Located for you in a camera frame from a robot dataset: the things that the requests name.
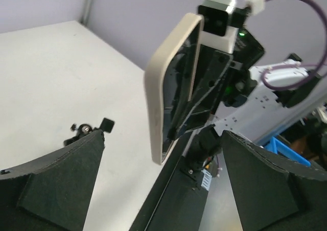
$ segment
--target wire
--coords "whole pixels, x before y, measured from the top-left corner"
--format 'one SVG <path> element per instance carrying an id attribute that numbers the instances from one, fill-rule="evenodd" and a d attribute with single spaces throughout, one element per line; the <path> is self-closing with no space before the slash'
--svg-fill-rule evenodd
<path id="1" fill-rule="evenodd" d="M 271 69 L 267 69 L 267 70 L 263 71 L 263 73 L 261 75 L 261 80 L 264 83 L 264 85 L 267 88 L 271 89 L 271 90 L 275 90 L 275 91 L 289 90 L 289 89 L 298 88 L 298 87 L 306 84 L 307 82 L 309 82 L 311 79 L 313 79 L 315 77 L 315 75 L 318 73 L 318 71 L 324 66 L 324 63 L 325 63 L 325 61 L 327 59 L 327 17 L 326 17 L 326 15 L 324 13 L 324 10 L 316 2 L 314 2 L 313 0 L 299 0 L 299 1 L 302 1 L 302 2 L 304 2 L 306 4 L 308 4 L 309 6 L 311 6 L 316 11 L 316 13 L 318 14 L 318 16 L 320 17 L 320 19 L 321 19 L 321 21 L 323 23 L 325 33 L 326 33 L 324 52 L 323 52 L 321 60 L 317 64 L 316 68 L 314 70 L 312 70 L 312 72 L 310 72 L 307 77 L 305 77 L 304 79 L 302 79 L 302 80 L 300 80 L 300 81 L 298 81 L 298 82 L 296 82 L 294 84 L 291 84 L 291 85 L 278 87 L 278 86 L 273 86 L 273 85 L 269 84 L 266 81 L 266 75 L 269 72 L 274 71 L 274 70 L 289 68 L 289 66 L 287 66 L 287 65 L 285 65 L 283 67 L 282 66 L 275 66 L 275 67 L 273 67 Z"/>

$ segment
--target gray wall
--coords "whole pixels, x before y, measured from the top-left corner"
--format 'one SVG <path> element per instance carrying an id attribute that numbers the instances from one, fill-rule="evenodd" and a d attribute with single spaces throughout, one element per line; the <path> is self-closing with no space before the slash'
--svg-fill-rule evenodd
<path id="1" fill-rule="evenodd" d="M 238 0 L 243 6 L 244 0 Z M 327 9 L 326 0 L 316 0 Z M 144 68 L 156 48 L 201 0 L 95 0 L 88 26 L 106 42 Z M 296 52 L 316 61 L 324 43 L 321 22 L 310 7 L 293 0 L 270 2 L 251 18 L 248 28 L 266 48 L 261 63 L 283 60 Z"/>
<path id="2" fill-rule="evenodd" d="M 0 33 L 79 20 L 84 0 L 0 0 Z"/>

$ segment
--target purple cable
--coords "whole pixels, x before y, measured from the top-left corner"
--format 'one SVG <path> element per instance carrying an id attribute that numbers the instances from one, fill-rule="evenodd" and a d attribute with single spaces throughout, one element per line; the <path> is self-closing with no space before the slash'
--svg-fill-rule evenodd
<path id="1" fill-rule="evenodd" d="M 320 19 L 321 19 L 321 21 L 323 23 L 323 26 L 324 26 L 324 29 L 325 29 L 325 32 L 326 32 L 326 41 L 325 41 L 324 52 L 323 52 L 321 60 L 317 64 L 316 68 L 314 70 L 312 70 L 312 72 L 310 72 L 310 74 L 306 78 L 300 80 L 299 82 L 297 82 L 295 84 L 291 84 L 291 85 L 287 85 L 287 86 L 283 86 L 283 87 L 278 87 L 278 86 L 270 85 L 266 81 L 266 75 L 269 72 L 274 71 L 274 70 L 283 69 L 283 68 L 290 68 L 291 66 L 289 66 L 289 65 L 288 66 L 287 65 L 275 66 L 272 69 L 263 71 L 263 73 L 261 75 L 261 80 L 264 83 L 264 85 L 267 88 L 271 89 L 271 90 L 283 91 L 283 90 L 298 88 L 298 87 L 306 84 L 308 81 L 310 81 L 312 78 L 315 77 L 315 75 L 318 73 L 318 71 L 324 66 L 324 63 L 325 63 L 325 61 L 327 59 L 327 17 L 325 15 L 323 9 L 316 2 L 314 2 L 313 0 L 299 0 L 299 1 L 302 1 L 302 2 L 310 5 L 317 12 L 317 14 L 319 15 L 319 17 L 320 17 Z"/>

